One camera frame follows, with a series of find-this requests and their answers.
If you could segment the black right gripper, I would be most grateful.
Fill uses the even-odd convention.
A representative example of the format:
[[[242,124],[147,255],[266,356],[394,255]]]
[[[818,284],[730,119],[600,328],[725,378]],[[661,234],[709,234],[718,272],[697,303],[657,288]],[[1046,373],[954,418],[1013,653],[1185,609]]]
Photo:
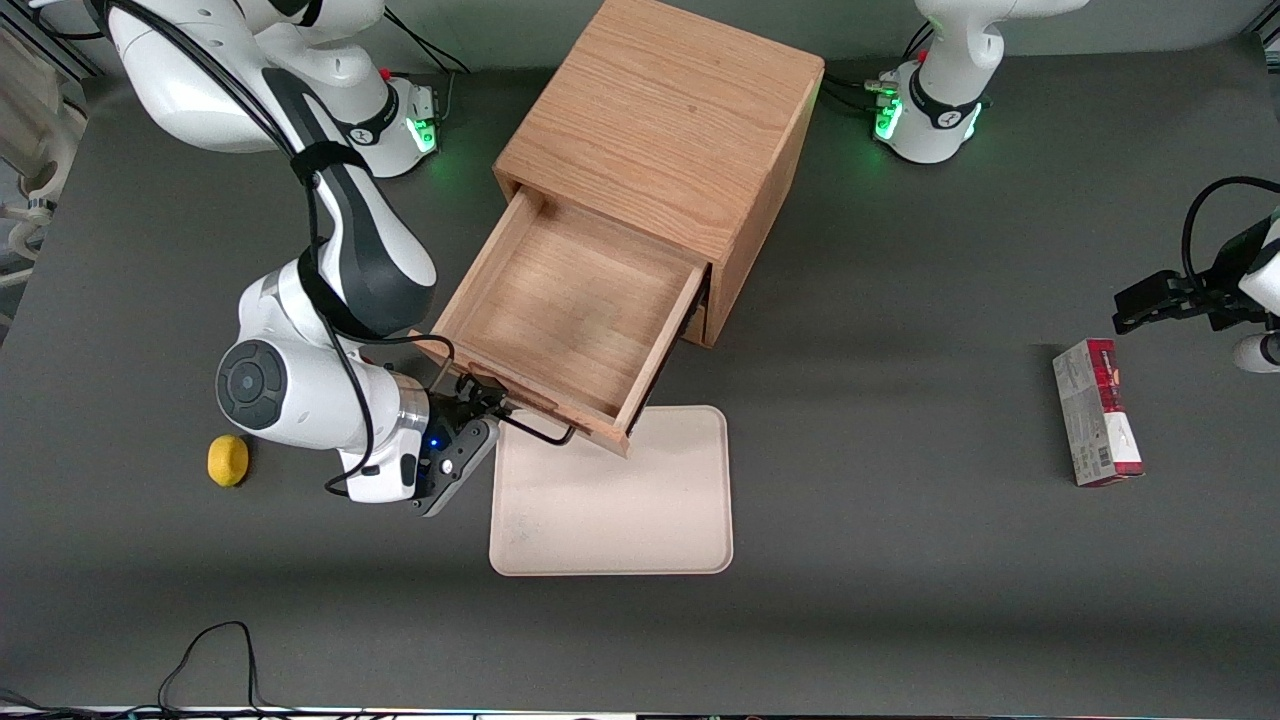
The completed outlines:
[[[467,479],[492,450],[492,424],[512,410],[506,387],[488,375],[461,375],[452,395],[429,395],[431,420],[422,437],[421,479]]]

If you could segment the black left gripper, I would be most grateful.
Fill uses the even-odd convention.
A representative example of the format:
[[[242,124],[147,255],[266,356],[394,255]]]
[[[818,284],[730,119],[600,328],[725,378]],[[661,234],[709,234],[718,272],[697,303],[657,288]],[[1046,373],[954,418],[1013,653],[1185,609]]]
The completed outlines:
[[[1271,313],[1240,290],[1244,275],[1244,266],[1211,266],[1197,273],[1189,279],[1188,304],[1184,277],[1178,272],[1156,272],[1115,293],[1114,331],[1125,336],[1156,322],[1190,316],[1206,316],[1211,331],[1240,324],[1270,329]]]

